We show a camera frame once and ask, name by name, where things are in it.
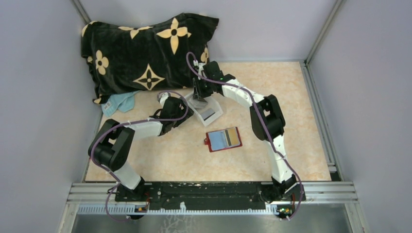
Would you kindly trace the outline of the white plastic card box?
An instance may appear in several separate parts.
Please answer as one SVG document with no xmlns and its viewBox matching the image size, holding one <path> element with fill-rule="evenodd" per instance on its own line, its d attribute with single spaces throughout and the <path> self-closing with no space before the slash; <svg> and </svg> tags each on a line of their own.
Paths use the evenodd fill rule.
<svg viewBox="0 0 412 233">
<path fill-rule="evenodd" d="M 185 99 L 193 111 L 193 115 L 196 116 L 205 127 L 223 115 L 220 104 L 213 97 L 195 100 L 193 94 L 187 94 Z"/>
</svg>

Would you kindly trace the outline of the gold black credit card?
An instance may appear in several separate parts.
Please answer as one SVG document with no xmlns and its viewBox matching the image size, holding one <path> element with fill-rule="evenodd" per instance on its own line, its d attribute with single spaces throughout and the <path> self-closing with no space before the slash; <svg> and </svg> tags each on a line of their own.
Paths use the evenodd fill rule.
<svg viewBox="0 0 412 233">
<path fill-rule="evenodd" d="M 237 127 L 226 129 L 224 135 L 226 138 L 226 146 L 228 148 L 236 147 L 241 144 Z"/>
</svg>

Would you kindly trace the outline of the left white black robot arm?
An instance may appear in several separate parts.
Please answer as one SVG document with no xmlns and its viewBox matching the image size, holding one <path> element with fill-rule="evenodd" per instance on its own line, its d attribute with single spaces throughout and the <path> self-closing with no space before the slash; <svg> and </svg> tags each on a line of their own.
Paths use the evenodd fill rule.
<svg viewBox="0 0 412 233">
<path fill-rule="evenodd" d="M 128 163 L 134 140 L 162 136 L 193 116 L 193 110 L 183 98 L 166 97 L 158 109 L 147 119 L 131 123 L 107 120 L 88 149 L 91 162 L 109 172 L 127 188 L 126 194 L 134 201 L 144 198 L 144 179 Z"/>
</svg>

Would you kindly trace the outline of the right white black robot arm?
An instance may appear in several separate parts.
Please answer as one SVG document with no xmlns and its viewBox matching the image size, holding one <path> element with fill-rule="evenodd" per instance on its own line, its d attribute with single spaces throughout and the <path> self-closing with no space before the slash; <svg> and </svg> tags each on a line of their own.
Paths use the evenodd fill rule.
<svg viewBox="0 0 412 233">
<path fill-rule="evenodd" d="M 284 145 L 286 121 L 277 98 L 274 95 L 258 94 L 234 76 L 224 75 L 215 61 L 204 64 L 194 60 L 188 62 L 188 67 L 196 75 L 193 78 L 194 98 L 206 98 L 219 93 L 249 109 L 252 131 L 267 146 L 274 195 L 279 200 L 286 200 L 298 182 L 287 160 Z"/>
</svg>

